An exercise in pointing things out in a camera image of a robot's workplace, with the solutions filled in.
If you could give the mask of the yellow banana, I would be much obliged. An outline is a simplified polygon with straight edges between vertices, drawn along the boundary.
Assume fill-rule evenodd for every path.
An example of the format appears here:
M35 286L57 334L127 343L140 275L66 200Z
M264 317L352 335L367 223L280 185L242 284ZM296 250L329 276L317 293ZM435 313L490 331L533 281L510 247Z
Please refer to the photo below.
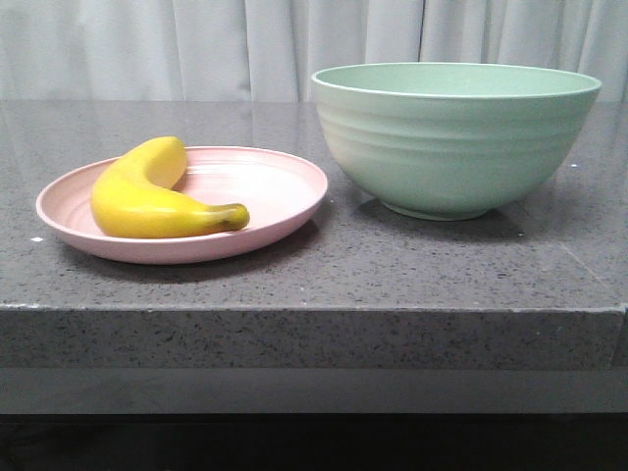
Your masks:
M238 231L250 220L240 204L208 205L174 190L187 170L175 136L151 138L128 151L96 180L94 221L107 236L172 238Z

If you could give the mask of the pink plate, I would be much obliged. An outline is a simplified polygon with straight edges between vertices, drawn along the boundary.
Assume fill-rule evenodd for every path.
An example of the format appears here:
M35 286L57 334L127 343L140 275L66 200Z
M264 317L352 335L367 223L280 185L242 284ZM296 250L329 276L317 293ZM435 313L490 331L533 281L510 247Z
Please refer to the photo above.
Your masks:
M90 193L111 166L104 160L72 170L37 197L41 220L68 245L127 263L173 265L213 261L272 244L303 226L328 189L315 164L276 150L235 146L192 146L176 188L207 203L237 202L249 211L246 228L184 238L119 238L104 235L93 220Z

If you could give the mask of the green bowl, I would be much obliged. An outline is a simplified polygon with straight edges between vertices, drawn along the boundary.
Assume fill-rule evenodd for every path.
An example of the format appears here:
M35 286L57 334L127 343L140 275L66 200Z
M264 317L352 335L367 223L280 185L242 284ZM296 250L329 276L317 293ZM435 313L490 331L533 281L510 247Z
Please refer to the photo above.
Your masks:
M378 63L319 71L324 138L347 177L391 210L473 219L547 181L602 84L555 69Z

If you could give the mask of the white curtain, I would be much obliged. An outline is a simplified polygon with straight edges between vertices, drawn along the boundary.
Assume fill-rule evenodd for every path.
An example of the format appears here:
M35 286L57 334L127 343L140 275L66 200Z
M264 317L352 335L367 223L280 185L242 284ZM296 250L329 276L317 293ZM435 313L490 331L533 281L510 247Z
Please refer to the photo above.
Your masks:
M627 98L623 1L5 1L3 99L294 102L321 69L498 63Z

